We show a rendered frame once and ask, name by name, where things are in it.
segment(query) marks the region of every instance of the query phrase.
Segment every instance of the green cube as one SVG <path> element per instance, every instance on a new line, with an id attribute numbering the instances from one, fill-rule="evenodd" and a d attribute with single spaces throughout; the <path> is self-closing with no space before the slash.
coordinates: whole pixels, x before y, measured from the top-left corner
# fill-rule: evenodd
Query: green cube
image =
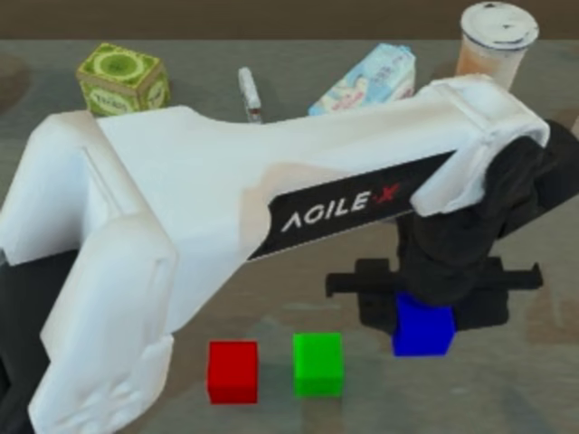
<path id="1" fill-rule="evenodd" d="M 77 69 L 88 109 L 102 116 L 160 109 L 170 99 L 169 81 L 157 57 L 102 43 Z"/>
<path id="2" fill-rule="evenodd" d="M 338 397 L 344 385 L 340 333 L 293 336 L 294 390 L 299 397 Z"/>

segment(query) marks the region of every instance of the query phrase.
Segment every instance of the red letter x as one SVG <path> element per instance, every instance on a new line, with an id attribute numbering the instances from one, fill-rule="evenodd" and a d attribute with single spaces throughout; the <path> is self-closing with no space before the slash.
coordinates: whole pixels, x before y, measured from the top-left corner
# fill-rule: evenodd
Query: red letter x
<path id="1" fill-rule="evenodd" d="M 394 195 L 400 189 L 400 184 L 394 184 L 392 187 L 382 187 L 382 195 L 374 195 L 372 199 L 376 203 L 390 202 L 394 199 Z"/>

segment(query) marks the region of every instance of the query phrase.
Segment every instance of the cube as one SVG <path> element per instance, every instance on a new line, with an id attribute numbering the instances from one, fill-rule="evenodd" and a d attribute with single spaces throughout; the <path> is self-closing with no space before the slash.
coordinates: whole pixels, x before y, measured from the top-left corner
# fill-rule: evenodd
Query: cube
<path id="1" fill-rule="evenodd" d="M 344 384 L 340 333 L 293 336 L 294 392 L 298 397 L 338 397 Z"/>
<path id="2" fill-rule="evenodd" d="M 206 384 L 210 402 L 257 403 L 258 364 L 257 342 L 210 342 Z"/>
<path id="3" fill-rule="evenodd" d="M 442 356 L 456 334 L 451 307 L 429 307 L 408 294 L 396 295 L 398 324 L 392 337 L 394 356 Z"/>
<path id="4" fill-rule="evenodd" d="M 114 116 L 160 109 L 170 89 L 163 62 L 157 57 L 102 43 L 76 72 L 88 110 Z"/>

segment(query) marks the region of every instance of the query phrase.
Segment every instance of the red cube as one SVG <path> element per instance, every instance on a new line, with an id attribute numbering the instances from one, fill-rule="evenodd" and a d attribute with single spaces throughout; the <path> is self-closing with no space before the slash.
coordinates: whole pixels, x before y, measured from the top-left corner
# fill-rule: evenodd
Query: red cube
<path id="1" fill-rule="evenodd" d="M 255 404 L 257 388 L 257 342 L 209 343 L 207 393 L 212 404 Z"/>

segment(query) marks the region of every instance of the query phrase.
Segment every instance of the blue cube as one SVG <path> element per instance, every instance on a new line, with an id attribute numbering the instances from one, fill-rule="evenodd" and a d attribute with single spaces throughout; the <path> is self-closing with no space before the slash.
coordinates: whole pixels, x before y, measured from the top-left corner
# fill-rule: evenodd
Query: blue cube
<path id="1" fill-rule="evenodd" d="M 430 307 L 408 294 L 396 295 L 398 325 L 392 337 L 396 357 L 441 356 L 456 334 L 451 307 Z"/>

